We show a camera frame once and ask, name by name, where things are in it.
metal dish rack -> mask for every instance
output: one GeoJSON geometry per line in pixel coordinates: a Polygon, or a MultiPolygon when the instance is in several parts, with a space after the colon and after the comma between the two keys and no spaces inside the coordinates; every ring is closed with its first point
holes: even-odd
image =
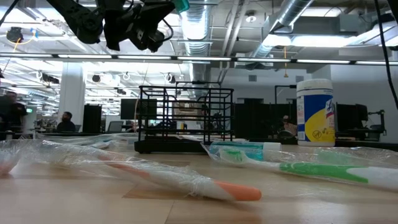
{"type": "Polygon", "coordinates": [[[135,142],[135,150],[140,153],[151,152],[205,152],[200,142],[209,145],[212,138],[223,141],[232,141],[233,130],[233,89],[178,86],[140,86],[138,113],[138,141],[135,142]],[[178,93],[202,92],[196,100],[179,100],[178,93]],[[156,107],[156,111],[162,110],[162,114],[148,113],[149,108],[156,107]],[[189,114],[176,114],[176,110],[193,111],[189,114]],[[149,126],[150,120],[161,120],[157,126],[149,126]],[[181,128],[185,122],[196,121],[202,129],[181,128]],[[197,141],[186,139],[184,135],[195,135],[197,141]]]}

container label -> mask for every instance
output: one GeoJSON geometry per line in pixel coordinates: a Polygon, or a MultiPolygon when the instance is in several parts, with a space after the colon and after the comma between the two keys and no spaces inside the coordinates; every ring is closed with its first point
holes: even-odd
{"type": "Polygon", "coordinates": [[[332,95],[305,95],[297,98],[298,140],[335,141],[335,110],[332,95]]]}

green toothbrush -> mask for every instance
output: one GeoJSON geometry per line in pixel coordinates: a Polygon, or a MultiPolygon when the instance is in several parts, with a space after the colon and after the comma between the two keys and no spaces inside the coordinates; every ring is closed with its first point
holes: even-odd
{"type": "Polygon", "coordinates": [[[221,160],[243,167],[277,170],[290,174],[327,178],[398,190],[398,169],[365,166],[323,165],[309,162],[264,162],[248,158],[244,151],[221,150],[221,160]]]}

white container lid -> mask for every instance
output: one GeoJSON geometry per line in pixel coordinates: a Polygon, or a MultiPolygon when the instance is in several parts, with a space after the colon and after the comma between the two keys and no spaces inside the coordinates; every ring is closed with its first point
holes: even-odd
{"type": "Polygon", "coordinates": [[[297,83],[297,91],[310,90],[314,88],[325,88],[332,90],[333,85],[331,84],[331,80],[326,78],[314,78],[297,83]]]}

table surface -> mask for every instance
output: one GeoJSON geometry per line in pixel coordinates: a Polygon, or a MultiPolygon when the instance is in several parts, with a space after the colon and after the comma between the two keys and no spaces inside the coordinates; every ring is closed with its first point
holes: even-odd
{"type": "Polygon", "coordinates": [[[78,170],[19,164],[0,178],[1,223],[398,223],[395,192],[226,167],[206,155],[124,153],[251,185],[263,198],[222,202],[78,170]]]}

